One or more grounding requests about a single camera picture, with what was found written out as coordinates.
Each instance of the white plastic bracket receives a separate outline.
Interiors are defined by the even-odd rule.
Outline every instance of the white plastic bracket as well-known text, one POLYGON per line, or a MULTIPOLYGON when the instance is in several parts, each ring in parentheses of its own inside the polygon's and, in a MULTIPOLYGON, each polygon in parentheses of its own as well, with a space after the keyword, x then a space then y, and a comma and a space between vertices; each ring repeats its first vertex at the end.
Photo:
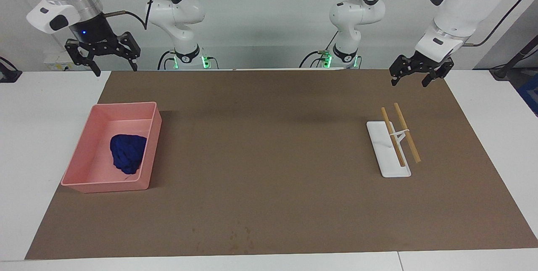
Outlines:
POLYGON ((402 147, 400 145, 401 141, 405 139, 405 131, 408 131, 408 129, 398 131, 392 134, 396 137, 396 143, 398 144, 398 148, 396 150, 399 150, 401 152, 403 161, 405 163, 405 166, 402 167, 400 166, 400 162, 398 161, 398 157, 396 156, 396 151, 394 150, 392 141, 390 140, 391 134, 388 133, 385 122, 371 121, 367 123, 367 128, 382 176, 410 177, 411 170, 409 169, 409 164, 407 163, 404 151, 402 150, 402 147))

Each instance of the white tabletop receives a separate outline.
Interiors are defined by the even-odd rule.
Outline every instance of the white tabletop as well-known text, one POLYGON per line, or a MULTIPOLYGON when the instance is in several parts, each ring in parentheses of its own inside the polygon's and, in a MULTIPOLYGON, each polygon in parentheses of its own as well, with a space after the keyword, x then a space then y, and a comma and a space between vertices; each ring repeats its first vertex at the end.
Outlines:
MULTIPOLYGON (((0 270, 538 270, 538 249, 21 261, 109 74, 25 72, 0 84, 0 270)), ((538 118, 488 72, 446 81, 537 235, 538 118)))

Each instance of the brown table surface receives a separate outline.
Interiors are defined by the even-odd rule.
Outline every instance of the brown table surface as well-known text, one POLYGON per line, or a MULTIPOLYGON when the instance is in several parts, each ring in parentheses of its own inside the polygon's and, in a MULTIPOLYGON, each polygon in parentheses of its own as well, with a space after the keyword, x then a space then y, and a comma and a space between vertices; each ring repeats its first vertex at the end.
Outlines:
MULTIPOLYGON (((444 81, 387 71, 113 72, 156 101, 150 188, 58 187, 27 259, 538 247, 444 81), (422 163, 381 177, 366 122, 398 102, 422 163)), ((406 156, 411 153, 404 144, 406 156)))

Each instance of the white rectangular base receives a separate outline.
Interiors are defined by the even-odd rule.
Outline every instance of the white rectangular base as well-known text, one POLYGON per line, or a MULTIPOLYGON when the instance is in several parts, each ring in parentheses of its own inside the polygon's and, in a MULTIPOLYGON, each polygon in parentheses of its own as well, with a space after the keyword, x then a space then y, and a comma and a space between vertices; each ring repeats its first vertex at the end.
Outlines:
POLYGON ((370 139, 372 140, 373 150, 375 151, 379 169, 381 170, 381 175, 383 175, 383 177, 410 177, 411 170, 407 164, 404 151, 402 150, 400 143, 398 143, 398 150, 401 152, 405 162, 405 166, 402 167, 400 166, 400 162, 398 162, 398 157, 392 146, 392 141, 390 140, 390 135, 388 134, 385 122, 368 122, 367 128, 370 139))

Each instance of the wooden dowel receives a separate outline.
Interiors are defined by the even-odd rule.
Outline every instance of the wooden dowel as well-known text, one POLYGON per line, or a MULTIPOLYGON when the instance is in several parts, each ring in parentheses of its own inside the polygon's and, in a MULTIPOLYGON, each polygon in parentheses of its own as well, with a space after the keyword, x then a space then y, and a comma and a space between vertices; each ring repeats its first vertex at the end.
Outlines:
MULTIPOLYGON (((407 123, 405 122, 404 115, 402 114, 402 110, 400 110, 400 105, 398 103, 394 103, 394 108, 396 108, 396 112, 398 114, 398 118, 400 119, 400 124, 402 125, 403 129, 409 129, 407 127, 407 123)), ((409 143, 409 147, 411 148, 411 152, 413 153, 413 157, 415 158, 415 162, 420 162, 420 156, 419 151, 417 150, 417 147, 415 146, 415 142, 413 141, 413 137, 411 137, 411 132, 405 131, 405 136, 407 137, 407 142, 409 143)))
POLYGON ((392 129, 392 126, 390 125, 390 121, 388 120, 388 114, 385 108, 381 108, 381 113, 383 114, 385 125, 387 126, 387 131, 390 135, 390 140, 392 141, 392 147, 394 147, 396 156, 398 156, 398 162, 400 162, 400 166, 405 167, 404 157, 402 156, 402 153, 400 152, 400 148, 398 147, 398 141, 396 140, 396 136, 394 135, 394 129, 392 129))

